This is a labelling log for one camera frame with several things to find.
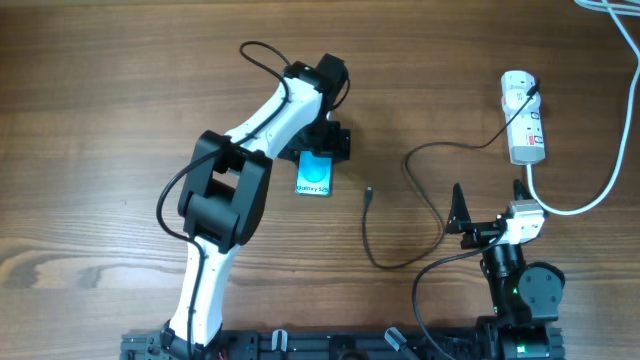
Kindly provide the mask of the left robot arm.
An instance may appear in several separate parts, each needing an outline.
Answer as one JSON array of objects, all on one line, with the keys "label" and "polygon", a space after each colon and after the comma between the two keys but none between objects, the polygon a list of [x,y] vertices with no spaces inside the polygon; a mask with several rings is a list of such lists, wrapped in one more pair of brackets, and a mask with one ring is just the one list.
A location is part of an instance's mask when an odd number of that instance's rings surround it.
[{"label": "left robot arm", "polygon": [[300,163],[305,152],[330,163],[350,157],[350,131],[329,117],[349,86],[344,61],[326,54],[314,67],[288,64],[276,77],[276,91],[248,120],[224,134],[205,131],[170,181],[184,182],[177,212],[188,244],[179,305],[161,331],[172,358],[213,358],[232,264],[261,221],[274,160]]}]

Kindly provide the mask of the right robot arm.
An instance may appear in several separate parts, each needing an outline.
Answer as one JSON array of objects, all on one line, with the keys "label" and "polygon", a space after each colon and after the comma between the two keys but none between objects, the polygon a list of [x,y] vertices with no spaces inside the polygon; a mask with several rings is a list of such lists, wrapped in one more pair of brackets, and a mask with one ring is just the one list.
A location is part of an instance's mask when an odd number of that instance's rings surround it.
[{"label": "right robot arm", "polygon": [[492,221],[471,220],[463,190],[455,184],[445,231],[460,234],[463,250],[479,250],[480,268],[494,306],[476,321],[479,359],[564,359],[562,331],[552,325],[566,283],[564,273],[545,262],[528,263],[523,246],[540,236],[545,210],[514,182],[515,199]]}]

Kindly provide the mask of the smartphone with cyan screen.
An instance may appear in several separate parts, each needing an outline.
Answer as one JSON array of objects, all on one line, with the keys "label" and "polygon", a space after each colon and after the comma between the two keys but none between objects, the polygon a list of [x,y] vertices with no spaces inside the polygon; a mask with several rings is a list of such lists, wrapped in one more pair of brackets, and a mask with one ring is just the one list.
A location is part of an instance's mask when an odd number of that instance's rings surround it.
[{"label": "smartphone with cyan screen", "polygon": [[316,157],[310,151],[300,153],[296,178],[296,193],[299,195],[330,195],[332,159]]}]

